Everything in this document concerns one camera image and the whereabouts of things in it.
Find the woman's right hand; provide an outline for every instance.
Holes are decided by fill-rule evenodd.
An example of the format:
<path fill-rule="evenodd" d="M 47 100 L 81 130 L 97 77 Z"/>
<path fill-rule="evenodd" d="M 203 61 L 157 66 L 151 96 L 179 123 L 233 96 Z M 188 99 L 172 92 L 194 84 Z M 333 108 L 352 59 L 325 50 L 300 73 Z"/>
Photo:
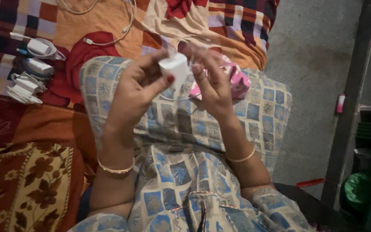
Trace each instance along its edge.
<path fill-rule="evenodd" d="M 191 70 L 200 87 L 202 104 L 207 112 L 219 123 L 235 116 L 230 82 L 224 70 L 220 68 L 223 62 L 221 54 L 191 44 L 187 46 L 184 54 L 196 61 Z"/>

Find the woman's hand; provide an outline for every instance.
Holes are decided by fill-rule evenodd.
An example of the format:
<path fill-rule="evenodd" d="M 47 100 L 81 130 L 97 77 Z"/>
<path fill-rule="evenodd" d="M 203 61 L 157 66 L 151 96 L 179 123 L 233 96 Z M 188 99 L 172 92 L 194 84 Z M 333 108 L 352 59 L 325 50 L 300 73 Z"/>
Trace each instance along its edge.
<path fill-rule="evenodd" d="M 174 77 L 163 77 L 158 65 L 158 61 L 167 57 L 167 50 L 159 50 L 133 61 L 124 70 L 108 113 L 105 131 L 132 130 L 152 100 L 173 83 Z"/>
<path fill-rule="evenodd" d="M 191 70 L 200 87 L 202 104 L 207 112 L 219 123 L 235 116 L 230 82 L 224 70 L 220 68 L 223 64 L 221 55 L 191 44 L 187 46 L 184 53 L 196 61 Z"/>

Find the forearm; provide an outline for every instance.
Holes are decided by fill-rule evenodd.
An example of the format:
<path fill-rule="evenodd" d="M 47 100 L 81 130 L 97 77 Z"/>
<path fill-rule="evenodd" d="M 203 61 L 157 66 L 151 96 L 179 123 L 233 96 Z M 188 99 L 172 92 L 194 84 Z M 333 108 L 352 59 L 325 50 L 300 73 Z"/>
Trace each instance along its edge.
<path fill-rule="evenodd" d="M 231 114 L 226 120 L 220 122 L 220 130 L 225 146 L 225 155 L 228 159 L 244 159 L 252 153 L 253 145 L 246 138 L 246 134 L 235 114 Z M 228 163 L 242 189 L 271 185 L 270 175 L 260 160 L 257 151 L 246 161 L 229 161 Z"/>
<path fill-rule="evenodd" d="M 104 166 L 113 170 L 127 169 L 133 164 L 133 156 L 132 130 L 104 129 L 99 154 Z M 128 216 L 134 202 L 134 177 L 131 173 L 115 174 L 98 167 L 90 199 L 92 214 L 113 211 Z"/>

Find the red strip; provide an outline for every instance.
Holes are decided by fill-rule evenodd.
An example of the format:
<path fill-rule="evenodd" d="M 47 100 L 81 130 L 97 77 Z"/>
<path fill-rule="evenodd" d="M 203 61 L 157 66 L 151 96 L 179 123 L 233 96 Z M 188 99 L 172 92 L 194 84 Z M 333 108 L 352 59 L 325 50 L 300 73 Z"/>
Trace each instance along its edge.
<path fill-rule="evenodd" d="M 299 188 L 310 187 L 310 186 L 313 186 L 313 185 L 318 185 L 318 184 L 324 183 L 324 181 L 325 181 L 324 178 L 316 179 L 316 180 L 303 181 L 303 182 L 297 183 L 296 187 L 299 187 Z"/>

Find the woman's left hand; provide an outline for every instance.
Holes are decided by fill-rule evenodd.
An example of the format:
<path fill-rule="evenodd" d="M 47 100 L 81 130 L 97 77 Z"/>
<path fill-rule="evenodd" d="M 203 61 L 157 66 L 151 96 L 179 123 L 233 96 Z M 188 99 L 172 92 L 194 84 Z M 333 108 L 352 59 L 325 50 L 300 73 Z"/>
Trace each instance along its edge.
<path fill-rule="evenodd" d="M 174 77 L 162 76 L 158 65 L 158 61 L 167 57 L 167 50 L 158 50 L 133 61 L 124 70 L 108 112 L 105 131 L 132 130 L 152 100 L 171 86 Z"/>

